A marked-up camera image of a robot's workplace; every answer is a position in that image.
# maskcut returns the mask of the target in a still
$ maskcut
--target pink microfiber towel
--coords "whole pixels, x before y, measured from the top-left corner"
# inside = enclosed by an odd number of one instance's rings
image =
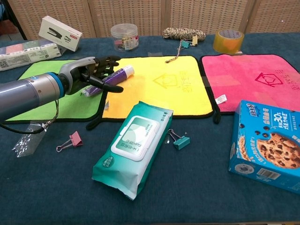
[[[202,57],[214,98],[225,94],[221,112],[234,112],[241,100],[300,111],[300,74],[277,55]]]

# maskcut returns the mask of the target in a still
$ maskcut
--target teal wet wipes pack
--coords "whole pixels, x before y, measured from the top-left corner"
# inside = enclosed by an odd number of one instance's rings
[[[143,189],[152,162],[172,122],[173,111],[139,102],[93,167],[92,179],[131,200]]]

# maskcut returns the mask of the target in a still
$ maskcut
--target cookie box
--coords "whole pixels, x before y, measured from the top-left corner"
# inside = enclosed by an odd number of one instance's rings
[[[300,194],[300,112],[242,100],[229,171]]]

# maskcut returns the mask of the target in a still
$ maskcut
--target glue stick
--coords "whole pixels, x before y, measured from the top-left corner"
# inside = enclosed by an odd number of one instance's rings
[[[119,70],[117,70],[116,72],[108,75],[106,78],[103,79],[103,81],[105,83],[111,84],[111,85],[117,85],[125,80],[127,80],[127,78],[131,75],[133,75],[135,73],[133,67],[131,65],[125,66]],[[93,96],[96,95],[98,93],[101,93],[102,89],[97,88],[95,86],[90,86],[89,88],[86,88],[84,90],[82,90],[82,93],[87,96]]]

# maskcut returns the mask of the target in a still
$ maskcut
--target clear plastic container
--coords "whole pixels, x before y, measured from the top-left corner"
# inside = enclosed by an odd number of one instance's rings
[[[125,52],[139,46],[137,26],[131,23],[121,23],[111,28],[113,45],[117,51]]]

